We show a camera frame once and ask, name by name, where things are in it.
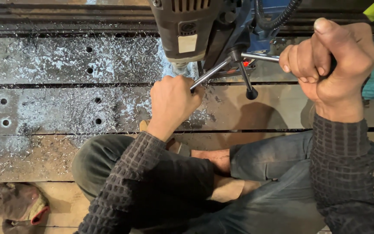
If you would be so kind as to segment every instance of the work glove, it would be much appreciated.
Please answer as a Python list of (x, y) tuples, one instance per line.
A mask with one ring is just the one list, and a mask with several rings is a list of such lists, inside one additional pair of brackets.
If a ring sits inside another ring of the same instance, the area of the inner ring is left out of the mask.
[(0, 216), (4, 219), (7, 231), (12, 228), (12, 225), (8, 225), (10, 221), (19, 222), (17, 228), (14, 226), (18, 230), (28, 226), (23, 225), (23, 221), (30, 226), (37, 225), (48, 211), (48, 201), (36, 187), (21, 183), (0, 184)]
[(15, 222), (5, 219), (3, 221), (4, 234), (37, 234), (37, 226), (30, 221)]

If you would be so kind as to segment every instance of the black textured sleeve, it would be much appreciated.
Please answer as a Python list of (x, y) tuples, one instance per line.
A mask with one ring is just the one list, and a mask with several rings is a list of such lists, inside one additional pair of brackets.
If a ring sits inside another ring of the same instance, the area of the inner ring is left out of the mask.
[(142, 132), (122, 154), (106, 183), (89, 206), (75, 234), (128, 234), (137, 186), (145, 181), (165, 149), (165, 143)]
[(366, 120), (340, 123), (317, 114), (310, 174), (317, 208), (333, 234), (374, 234), (374, 142)]

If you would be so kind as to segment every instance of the wrist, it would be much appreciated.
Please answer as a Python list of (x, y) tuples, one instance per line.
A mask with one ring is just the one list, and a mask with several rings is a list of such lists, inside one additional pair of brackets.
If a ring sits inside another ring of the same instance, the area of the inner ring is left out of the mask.
[(165, 123), (165, 121), (157, 121), (153, 118), (148, 124), (146, 132), (166, 142), (174, 130), (175, 128)]
[(339, 102), (333, 105), (316, 102), (315, 111), (319, 116), (333, 122), (356, 123), (364, 118), (361, 99)]

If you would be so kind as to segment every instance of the human hand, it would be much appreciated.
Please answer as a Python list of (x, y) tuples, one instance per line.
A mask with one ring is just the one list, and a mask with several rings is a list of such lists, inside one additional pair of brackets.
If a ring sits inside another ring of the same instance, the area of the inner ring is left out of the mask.
[(48, 202), (38, 188), (21, 183), (0, 183), (1, 218), (35, 225), (48, 210)]
[(197, 87), (192, 94), (190, 87), (193, 83), (193, 79), (182, 75), (167, 75), (154, 83), (150, 92), (152, 118), (148, 133), (167, 141), (174, 130), (201, 105), (205, 90)]
[(13, 223), (12, 220), (5, 219), (2, 226), (4, 234), (37, 234), (37, 226), (30, 221)]
[[(330, 71), (330, 53), (337, 66)], [(288, 46), (279, 63), (298, 77), (303, 92), (315, 102), (317, 114), (338, 122), (363, 119), (361, 86), (374, 68), (374, 44), (366, 23), (339, 26), (325, 18), (314, 23), (314, 35), (299, 45)]]

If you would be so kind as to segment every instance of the dark trousers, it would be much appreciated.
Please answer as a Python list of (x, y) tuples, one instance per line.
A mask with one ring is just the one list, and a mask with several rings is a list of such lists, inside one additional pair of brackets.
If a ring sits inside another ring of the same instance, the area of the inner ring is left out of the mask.
[[(157, 207), (151, 205), (151, 209), (145, 210), (140, 222), (147, 224), (139, 224), (137, 228), (172, 220), (183, 226), (182, 229), (157, 233), (317, 233), (325, 224), (316, 210), (310, 187), (311, 138), (312, 132), (303, 132), (232, 146), (232, 177), (277, 180), (224, 208), (206, 201), (213, 190), (214, 169), (209, 160), (166, 152), (158, 165), (163, 176), (156, 183), (148, 184), (162, 200), (156, 202)], [(100, 192), (111, 169), (132, 141), (129, 136), (99, 135), (81, 147), (73, 161), (72, 173), (89, 200)], [(156, 214), (166, 217), (159, 219)]]

